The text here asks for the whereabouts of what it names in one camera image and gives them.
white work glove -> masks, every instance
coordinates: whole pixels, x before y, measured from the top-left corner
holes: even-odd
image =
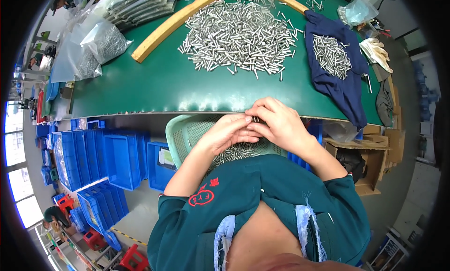
[[[360,47],[372,63],[380,64],[380,66],[389,73],[394,72],[387,63],[387,61],[389,61],[389,54],[382,48],[384,47],[384,44],[378,39],[364,39],[360,43]]]

red embroidered logo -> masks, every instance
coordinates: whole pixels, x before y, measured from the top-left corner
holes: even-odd
[[[209,184],[210,187],[219,185],[219,178],[211,179],[210,181],[211,181],[211,183]]]
[[[200,190],[197,194],[192,195],[189,198],[188,202],[191,206],[196,206],[207,204],[213,199],[214,199],[213,192],[211,192],[210,190]]]

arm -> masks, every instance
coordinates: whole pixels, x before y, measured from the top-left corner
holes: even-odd
[[[225,115],[206,132],[170,179],[164,194],[187,197],[195,193],[214,157],[239,142],[256,143],[259,133],[246,130],[251,116]]]
[[[267,123],[252,122],[247,129],[262,134],[272,143],[299,156],[311,165],[322,181],[347,176],[347,171],[339,161],[308,133],[298,113],[279,100],[271,97],[259,99],[245,113],[259,116]]]

red plastic stool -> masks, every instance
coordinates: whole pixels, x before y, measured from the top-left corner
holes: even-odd
[[[64,198],[56,202],[56,205],[59,206],[62,212],[65,212],[65,210],[70,212],[73,209],[73,199],[69,195],[65,195]]]
[[[99,250],[106,245],[108,245],[103,239],[102,235],[95,231],[94,229],[89,229],[89,231],[84,235],[83,239],[85,240],[86,244],[89,246],[92,250]]]
[[[131,271],[142,271],[148,265],[149,261],[137,251],[138,245],[133,244],[127,250],[119,265],[128,268]]]

green table surface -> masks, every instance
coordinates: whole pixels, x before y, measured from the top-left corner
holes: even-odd
[[[194,0],[178,1],[176,11]],[[306,4],[307,0],[298,0]],[[345,6],[344,0],[323,0],[323,15],[337,19],[336,9]],[[306,18],[289,6],[276,3],[276,9],[291,19],[294,27],[304,29]],[[253,72],[238,69],[234,76],[220,66],[212,72],[194,70],[194,64],[181,54],[177,47],[189,32],[184,25],[168,36],[150,55],[138,63],[132,52],[163,21],[164,17],[125,33],[133,40],[127,51],[103,65],[103,75],[75,83],[71,115],[66,114],[67,99],[53,102],[49,119],[52,121],[111,114],[135,112],[243,112],[256,99],[272,96],[294,108],[301,116],[346,120],[332,99],[317,92],[311,83],[311,70],[303,38],[296,42],[294,58],[286,58],[283,81],[279,75],[269,76],[259,72],[259,80]],[[372,93],[368,84],[361,81],[362,103],[367,121],[381,125],[375,99],[380,87],[370,67]]]

